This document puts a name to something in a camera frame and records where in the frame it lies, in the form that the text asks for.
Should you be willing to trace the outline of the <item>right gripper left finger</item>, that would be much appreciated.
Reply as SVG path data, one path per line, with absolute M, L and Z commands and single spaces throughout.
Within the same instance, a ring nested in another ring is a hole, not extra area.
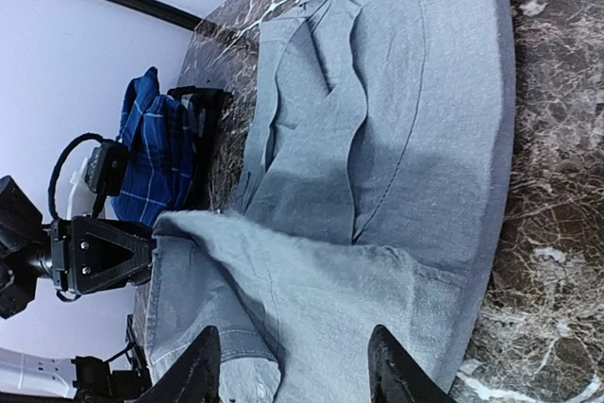
M 205 327 L 168 372 L 137 403 L 220 402 L 221 344 L 218 329 Z

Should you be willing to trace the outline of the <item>grey long sleeve shirt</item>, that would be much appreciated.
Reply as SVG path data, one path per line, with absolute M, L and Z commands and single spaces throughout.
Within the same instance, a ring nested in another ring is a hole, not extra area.
M 218 329 L 228 402 L 366 402 L 383 325 L 448 391 L 512 164 L 510 0 L 301 0 L 262 24 L 232 211 L 162 214 L 144 349 Z

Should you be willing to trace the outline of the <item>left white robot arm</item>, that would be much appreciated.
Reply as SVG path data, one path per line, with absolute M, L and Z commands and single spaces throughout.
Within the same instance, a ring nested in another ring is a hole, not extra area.
M 1 316 L 24 311 L 48 278 L 65 302 L 147 282 L 156 243 L 150 228 L 76 216 L 46 225 L 11 176 L 1 179 Z M 4 402 L 133 402 L 151 387 L 143 360 L 114 371 L 95 357 L 49 359 L 4 349 Z

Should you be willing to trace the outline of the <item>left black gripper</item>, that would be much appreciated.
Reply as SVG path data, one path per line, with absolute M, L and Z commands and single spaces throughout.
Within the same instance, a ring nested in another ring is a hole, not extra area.
M 72 221 L 58 219 L 50 224 L 34 224 L 27 228 L 27 236 L 28 272 L 34 277 L 51 279 L 61 293 L 95 294 L 127 284 L 140 286 L 151 277 L 149 251 L 155 248 L 156 241 L 151 228 L 144 224 L 77 216 Z M 70 271 L 72 238 L 80 250 L 102 256 L 79 263 Z M 131 254 L 124 254 L 117 264 L 103 264 L 102 259 L 111 249 Z

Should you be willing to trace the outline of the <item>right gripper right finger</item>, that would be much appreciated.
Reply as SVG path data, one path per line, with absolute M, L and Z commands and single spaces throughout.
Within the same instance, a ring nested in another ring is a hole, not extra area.
M 373 403 L 455 403 L 385 326 L 373 329 L 367 354 Z

